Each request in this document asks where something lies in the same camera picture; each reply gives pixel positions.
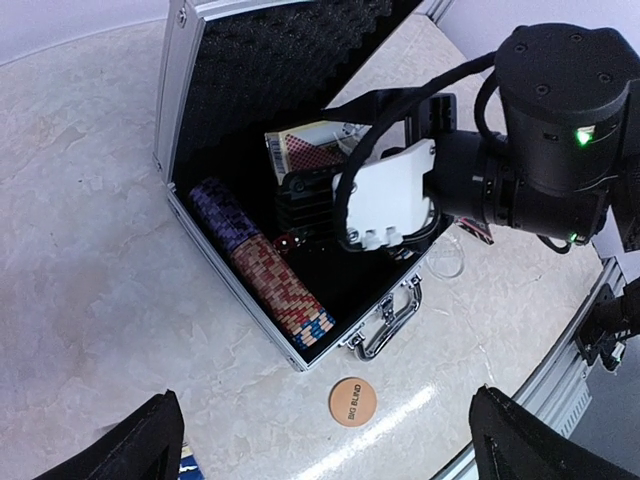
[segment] case handle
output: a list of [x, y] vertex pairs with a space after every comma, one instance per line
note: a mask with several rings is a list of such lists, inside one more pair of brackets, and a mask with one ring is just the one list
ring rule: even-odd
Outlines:
[[346, 346], [353, 350], [356, 357], [363, 362], [370, 362], [376, 358], [396, 333], [415, 315], [422, 304], [421, 281], [422, 277], [416, 273], [401, 284], [401, 287], [405, 288], [409, 294], [409, 302], [397, 312], [393, 308], [393, 293], [382, 299], [377, 312], [382, 315], [384, 326], [376, 332], [368, 345], [365, 345], [366, 337], [360, 331], [346, 343]]

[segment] case lid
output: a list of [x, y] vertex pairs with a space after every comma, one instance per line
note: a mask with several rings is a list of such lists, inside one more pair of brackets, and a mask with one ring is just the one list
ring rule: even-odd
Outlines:
[[[250, 127], [264, 132], [267, 122], [293, 122], [324, 108], [419, 3], [174, 4], [167, 25], [156, 131], [156, 156], [165, 180], [173, 181], [175, 166], [188, 162], [194, 151], [215, 146], [227, 135]], [[195, 14], [199, 25], [184, 28], [183, 14], [185, 23]], [[180, 35], [196, 37], [191, 39], [191, 54], [184, 48], [188, 42], [177, 38]], [[185, 69], [185, 74], [176, 72]], [[181, 75], [181, 81], [170, 81]]]

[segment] white table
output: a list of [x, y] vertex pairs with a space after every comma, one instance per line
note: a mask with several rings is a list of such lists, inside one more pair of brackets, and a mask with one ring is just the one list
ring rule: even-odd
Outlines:
[[[380, 358], [341, 350], [295, 373], [166, 204], [151, 161], [163, 30], [105, 33], [0, 69], [3, 477], [51, 468], [169, 388], [209, 478], [429, 478], [469, 442], [476, 389], [513, 394], [542, 360], [601, 271], [595, 251], [561, 257], [505, 229], [489, 248], [457, 232], [465, 273], [424, 272], [424, 305]], [[414, 16], [347, 94], [462, 60]], [[478, 87], [453, 89], [462, 127]], [[379, 407], [346, 429], [327, 398], [354, 375]]]

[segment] stack of poker chips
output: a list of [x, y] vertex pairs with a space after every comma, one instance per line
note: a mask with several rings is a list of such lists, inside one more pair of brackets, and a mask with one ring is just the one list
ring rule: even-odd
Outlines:
[[189, 198], [238, 271], [298, 348], [308, 348], [333, 327], [335, 320], [220, 180], [208, 178], [191, 191]]

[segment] purple poker chip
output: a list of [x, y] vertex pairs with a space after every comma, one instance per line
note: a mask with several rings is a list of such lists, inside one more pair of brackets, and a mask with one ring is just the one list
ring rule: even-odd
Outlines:
[[233, 194], [216, 178], [210, 177], [196, 186], [189, 199], [227, 253], [260, 233]]

